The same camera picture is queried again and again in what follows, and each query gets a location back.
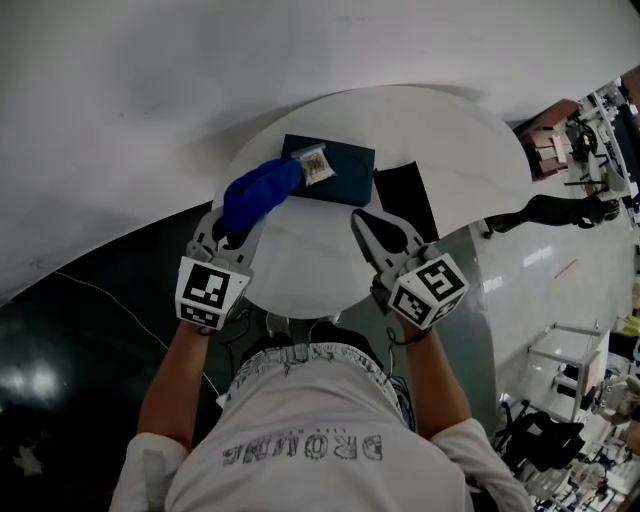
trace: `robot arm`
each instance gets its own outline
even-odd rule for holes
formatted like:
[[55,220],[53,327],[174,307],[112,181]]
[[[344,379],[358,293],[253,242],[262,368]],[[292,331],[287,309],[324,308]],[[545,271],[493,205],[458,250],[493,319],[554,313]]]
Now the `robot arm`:
[[469,289],[451,256],[424,243],[406,220],[358,209],[351,229],[377,272],[371,294],[384,313],[392,309],[426,329],[451,313]]
[[264,218],[240,236],[227,236],[223,207],[207,213],[182,257],[176,287],[176,315],[220,330],[244,295]]

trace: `white round table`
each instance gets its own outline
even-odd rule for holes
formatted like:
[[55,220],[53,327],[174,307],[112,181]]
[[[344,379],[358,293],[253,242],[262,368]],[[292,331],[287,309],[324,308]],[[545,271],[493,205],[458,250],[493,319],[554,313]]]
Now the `white round table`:
[[[231,163],[214,199],[236,178],[279,158],[285,134],[365,146],[379,170],[417,162],[443,236],[522,208],[532,194],[515,135],[492,113],[422,87],[371,87],[327,96],[265,128]],[[380,210],[377,193],[366,207]],[[373,268],[351,232],[352,206],[289,197],[269,213],[246,297],[289,318],[319,318],[369,294]]]

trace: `white t-shirt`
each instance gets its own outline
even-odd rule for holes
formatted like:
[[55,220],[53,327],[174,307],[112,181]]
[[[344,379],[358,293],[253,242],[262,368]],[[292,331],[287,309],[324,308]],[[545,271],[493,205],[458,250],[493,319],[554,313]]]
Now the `white t-shirt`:
[[191,454],[137,435],[111,510],[469,511],[465,478],[500,511],[531,509],[477,421],[422,439],[362,352],[295,345],[243,365],[220,421]]

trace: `black and white marker cube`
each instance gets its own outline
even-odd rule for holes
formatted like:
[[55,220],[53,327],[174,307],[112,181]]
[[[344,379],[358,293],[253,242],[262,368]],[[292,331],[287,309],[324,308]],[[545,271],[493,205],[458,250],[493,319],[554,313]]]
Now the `black and white marker cube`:
[[451,313],[469,289],[469,283],[448,254],[396,280],[391,308],[420,329]]
[[176,314],[187,322],[220,330],[250,280],[244,274],[183,256],[176,287]]

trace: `white wall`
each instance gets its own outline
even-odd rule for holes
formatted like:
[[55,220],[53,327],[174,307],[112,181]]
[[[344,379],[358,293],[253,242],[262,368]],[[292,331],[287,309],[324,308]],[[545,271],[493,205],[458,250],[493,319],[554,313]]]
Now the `white wall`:
[[639,62],[626,0],[2,2],[0,302],[210,200],[300,102],[420,83],[516,120]]

